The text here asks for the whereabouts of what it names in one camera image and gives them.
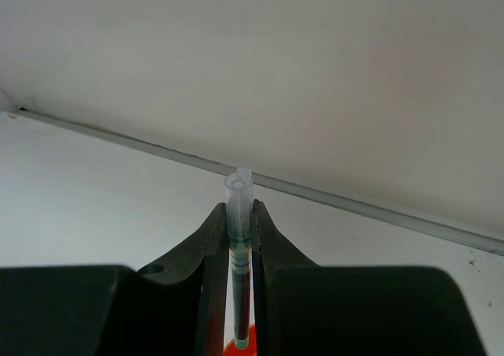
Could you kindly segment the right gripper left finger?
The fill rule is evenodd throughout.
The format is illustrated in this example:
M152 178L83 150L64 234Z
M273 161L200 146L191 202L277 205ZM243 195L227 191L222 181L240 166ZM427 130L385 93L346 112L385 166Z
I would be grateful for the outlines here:
M224 204L139 270L4 268L4 355L220 355L228 282Z

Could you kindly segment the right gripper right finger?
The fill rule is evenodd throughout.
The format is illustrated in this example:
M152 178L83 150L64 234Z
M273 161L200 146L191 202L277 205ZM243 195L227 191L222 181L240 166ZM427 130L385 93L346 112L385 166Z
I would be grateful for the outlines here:
M459 286L430 266L320 266L252 210L260 355L483 355Z

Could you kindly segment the green gel pen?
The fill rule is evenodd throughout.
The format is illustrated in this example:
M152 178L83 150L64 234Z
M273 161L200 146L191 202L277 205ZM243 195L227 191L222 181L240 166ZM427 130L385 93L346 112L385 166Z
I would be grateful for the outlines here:
M224 180L235 346L244 350L249 344L250 324L250 229L253 209L253 179L250 169L238 168Z

